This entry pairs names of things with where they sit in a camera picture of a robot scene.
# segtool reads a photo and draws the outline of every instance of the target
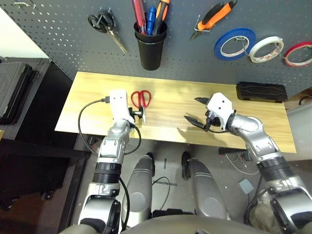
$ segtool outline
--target red tape roll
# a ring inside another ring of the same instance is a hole
[[[307,66],[307,65],[312,64],[312,57],[310,59],[306,60],[306,61],[303,61],[303,62],[290,62],[288,60],[288,56],[293,51],[298,50],[298,49],[303,48],[303,47],[310,47],[310,48],[312,48],[312,41],[302,42],[302,43],[294,45],[292,48],[290,48],[284,55],[285,62],[286,62],[287,65],[292,66],[292,67],[303,67],[303,66]]]

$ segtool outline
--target black case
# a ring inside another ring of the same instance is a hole
[[[240,82],[236,86],[239,100],[279,102],[287,101],[286,89],[280,84]]]
[[[14,120],[32,73],[23,62],[0,64],[0,124]]]

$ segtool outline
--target wooden table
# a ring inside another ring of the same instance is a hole
[[[147,125],[144,126],[141,120],[136,119],[136,125],[144,139],[245,149],[241,138],[230,133],[207,133],[183,117],[189,115],[204,122],[206,108],[194,98],[210,97],[216,92],[222,92],[233,102],[233,108],[238,113],[259,118],[266,133],[276,141],[281,151],[295,153],[284,104],[238,100],[235,85],[230,84],[78,72],[55,130],[77,133],[77,119],[81,108],[91,101],[108,96],[112,89],[125,89],[129,106],[133,106],[130,100],[132,92],[146,89],[152,93],[152,101],[146,109]],[[84,110],[81,117],[83,133],[106,135],[111,126],[109,104],[96,103]],[[133,131],[130,137],[137,137],[137,133]]]
[[[0,140],[1,140],[2,136],[3,136],[3,134],[4,134],[4,130],[0,129]]]

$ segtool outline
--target black cup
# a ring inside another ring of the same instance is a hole
[[[154,36],[139,33],[137,23],[134,24],[134,29],[142,67],[149,71],[156,70],[160,67],[162,46],[167,36],[167,24],[163,22],[160,33]]]

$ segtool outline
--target robot leg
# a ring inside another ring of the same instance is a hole
[[[192,190],[197,215],[227,218],[220,190],[208,168],[195,158],[189,159]]]
[[[152,207],[152,177],[155,174],[153,155],[147,153],[136,164],[129,179],[127,189],[130,197],[130,215],[127,226],[133,227],[150,217]],[[122,200],[121,220],[127,213],[126,195]]]

